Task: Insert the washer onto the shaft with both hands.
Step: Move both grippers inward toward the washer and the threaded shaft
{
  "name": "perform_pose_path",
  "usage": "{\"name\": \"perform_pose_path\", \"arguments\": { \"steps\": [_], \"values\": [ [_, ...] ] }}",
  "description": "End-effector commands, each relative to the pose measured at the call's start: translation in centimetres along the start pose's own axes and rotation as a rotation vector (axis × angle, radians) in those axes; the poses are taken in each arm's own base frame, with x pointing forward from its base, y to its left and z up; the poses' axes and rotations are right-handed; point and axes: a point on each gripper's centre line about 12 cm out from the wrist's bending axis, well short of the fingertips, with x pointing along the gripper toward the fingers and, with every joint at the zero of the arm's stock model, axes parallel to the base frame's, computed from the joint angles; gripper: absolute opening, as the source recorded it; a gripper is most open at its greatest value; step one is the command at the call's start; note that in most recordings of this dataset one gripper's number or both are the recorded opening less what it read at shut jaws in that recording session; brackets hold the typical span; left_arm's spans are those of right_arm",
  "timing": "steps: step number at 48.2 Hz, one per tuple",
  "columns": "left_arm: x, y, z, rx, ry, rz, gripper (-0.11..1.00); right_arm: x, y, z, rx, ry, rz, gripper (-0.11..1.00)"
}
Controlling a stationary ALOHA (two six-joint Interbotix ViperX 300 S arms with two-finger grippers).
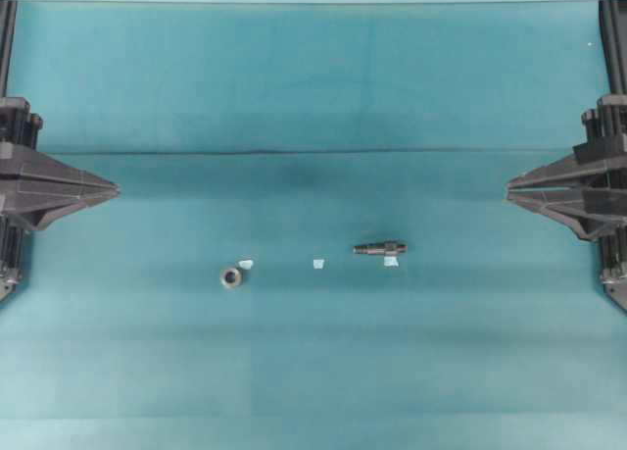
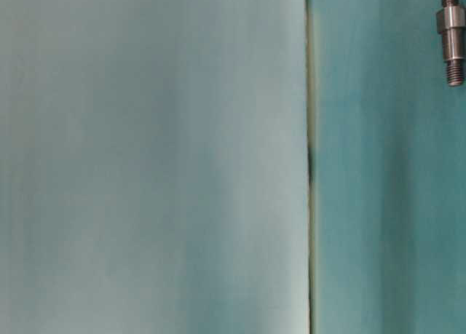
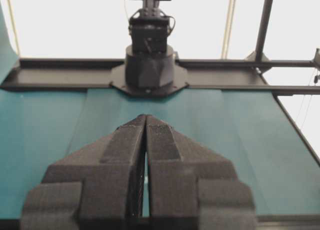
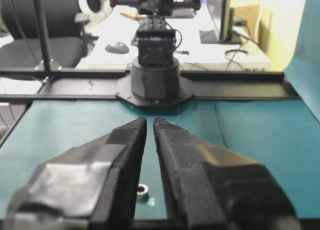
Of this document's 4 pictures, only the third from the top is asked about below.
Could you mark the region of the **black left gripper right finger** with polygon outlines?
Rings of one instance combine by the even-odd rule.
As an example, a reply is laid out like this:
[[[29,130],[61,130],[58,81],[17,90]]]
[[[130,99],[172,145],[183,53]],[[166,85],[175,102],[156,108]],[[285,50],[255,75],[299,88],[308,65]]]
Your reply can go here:
[[[147,116],[149,209],[155,229],[255,229],[251,189],[231,160]]]

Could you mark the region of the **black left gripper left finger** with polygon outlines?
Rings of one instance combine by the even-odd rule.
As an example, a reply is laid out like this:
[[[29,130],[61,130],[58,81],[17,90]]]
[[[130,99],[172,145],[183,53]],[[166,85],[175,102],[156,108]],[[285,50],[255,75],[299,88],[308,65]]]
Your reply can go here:
[[[29,191],[21,229],[124,229],[142,214],[146,116],[48,166]]]

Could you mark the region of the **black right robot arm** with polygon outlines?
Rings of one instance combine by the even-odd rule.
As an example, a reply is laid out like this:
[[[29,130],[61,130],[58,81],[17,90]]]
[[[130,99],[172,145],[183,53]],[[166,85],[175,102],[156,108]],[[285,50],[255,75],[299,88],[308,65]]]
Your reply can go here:
[[[112,86],[122,90],[174,91],[186,87],[187,71],[175,62],[168,37],[175,25],[160,8],[161,1],[141,0],[142,8],[128,20],[132,43],[125,50],[124,64],[111,71]]]

